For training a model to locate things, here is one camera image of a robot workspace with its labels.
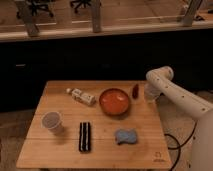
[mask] black cable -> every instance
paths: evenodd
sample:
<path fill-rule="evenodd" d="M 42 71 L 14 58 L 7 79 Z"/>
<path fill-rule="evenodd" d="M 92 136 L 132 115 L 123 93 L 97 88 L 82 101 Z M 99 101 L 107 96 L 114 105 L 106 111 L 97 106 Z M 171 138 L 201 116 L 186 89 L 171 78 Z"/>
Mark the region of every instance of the black cable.
<path fill-rule="evenodd" d="M 165 136 L 168 136 L 168 137 L 172 138 L 173 140 L 175 140 L 175 142 L 176 142 L 176 144 L 177 144 L 177 147 L 168 147 L 168 149 L 169 149 L 169 150 L 178 150 L 177 158 L 176 158 L 174 164 L 172 165 L 172 167 L 171 167 L 171 169 L 170 169 L 169 171 L 172 171 L 172 170 L 175 168 L 175 166 L 177 165 L 177 163 L 178 163 L 178 161 L 179 161 L 179 159 L 180 159 L 180 155 L 181 155 L 181 148 L 182 148 L 184 145 L 186 145 L 186 143 L 191 139 L 191 137 L 192 137 L 193 134 L 194 134 L 194 131 L 195 131 L 196 126 L 197 126 L 197 123 L 195 123 L 194 128 L 193 128 L 191 134 L 189 135 L 189 137 L 188 137 L 188 138 L 186 139 L 186 141 L 184 141 L 184 143 L 181 144 L 181 145 L 180 145 L 179 141 L 177 140 L 177 138 L 175 138 L 173 135 L 171 135 L 171 134 L 164 134 Z"/>
<path fill-rule="evenodd" d="M 179 148 L 182 148 L 184 145 L 186 145 L 186 143 L 188 143 L 188 141 L 189 141 L 189 140 L 191 139 L 191 137 L 193 136 L 193 134 L 194 134 L 194 132 L 195 132 L 196 126 L 197 126 L 197 123 L 195 123 L 194 128 L 193 128 L 191 134 L 189 135 L 189 137 L 186 139 L 186 141 L 185 141 L 183 144 L 181 144 L 180 146 L 177 146 L 177 147 L 169 147 L 169 150 L 177 150 L 177 149 L 179 149 Z"/>
<path fill-rule="evenodd" d="M 178 146 L 178 147 L 180 146 L 179 141 L 178 141 L 177 138 L 175 138 L 173 135 L 171 135 L 171 134 L 164 134 L 164 135 L 165 135 L 165 136 L 168 136 L 168 137 L 170 137 L 170 138 L 172 138 L 173 140 L 175 140 L 175 142 L 177 143 L 177 146 Z M 172 171 L 172 170 L 176 167 L 176 165 L 177 165 L 177 163 L 178 163 L 178 161 L 179 161 L 179 159 L 180 159 L 181 148 L 178 148 L 177 150 L 178 150 L 177 158 L 176 158 L 174 164 L 172 165 L 171 169 L 169 169 L 169 171 Z"/>

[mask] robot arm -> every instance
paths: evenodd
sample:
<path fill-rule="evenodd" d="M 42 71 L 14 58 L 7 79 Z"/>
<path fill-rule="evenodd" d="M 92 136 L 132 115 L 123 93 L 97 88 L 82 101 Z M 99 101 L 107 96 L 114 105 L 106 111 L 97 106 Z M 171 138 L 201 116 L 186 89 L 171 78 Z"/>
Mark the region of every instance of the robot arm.
<path fill-rule="evenodd" d="M 144 95 L 155 100 L 164 93 L 174 104 L 197 121 L 191 153 L 190 171 L 213 170 L 213 104 L 172 83 L 172 68 L 166 66 L 149 71 Z"/>

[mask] office chair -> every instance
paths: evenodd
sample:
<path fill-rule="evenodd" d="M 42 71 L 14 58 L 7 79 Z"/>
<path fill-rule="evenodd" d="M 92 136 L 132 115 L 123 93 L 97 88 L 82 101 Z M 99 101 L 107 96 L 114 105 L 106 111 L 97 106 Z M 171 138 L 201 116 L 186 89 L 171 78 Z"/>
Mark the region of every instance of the office chair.
<path fill-rule="evenodd" d="M 70 1 L 70 6 L 73 8 L 74 7 L 74 4 L 77 3 L 76 7 L 74 8 L 75 10 L 75 13 L 78 13 L 78 8 L 81 6 L 81 5 L 84 5 L 84 8 L 86 8 L 86 6 L 91 6 L 90 4 L 90 1 L 91 0 L 73 0 L 73 1 Z"/>
<path fill-rule="evenodd" d="M 27 0 L 27 2 L 29 3 L 29 9 L 31 10 L 32 16 L 36 15 L 38 10 L 48 12 L 50 17 L 54 16 L 46 1 Z M 18 19 L 21 18 L 19 11 L 16 13 L 16 17 Z"/>

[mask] red bowl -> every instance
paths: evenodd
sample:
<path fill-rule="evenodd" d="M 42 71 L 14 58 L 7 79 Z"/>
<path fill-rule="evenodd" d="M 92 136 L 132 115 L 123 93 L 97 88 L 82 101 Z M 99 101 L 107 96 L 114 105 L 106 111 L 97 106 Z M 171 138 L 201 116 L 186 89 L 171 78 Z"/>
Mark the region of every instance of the red bowl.
<path fill-rule="evenodd" d="M 124 114 L 130 106 L 129 96 L 121 89 L 105 90 L 99 98 L 104 113 L 112 116 Z"/>

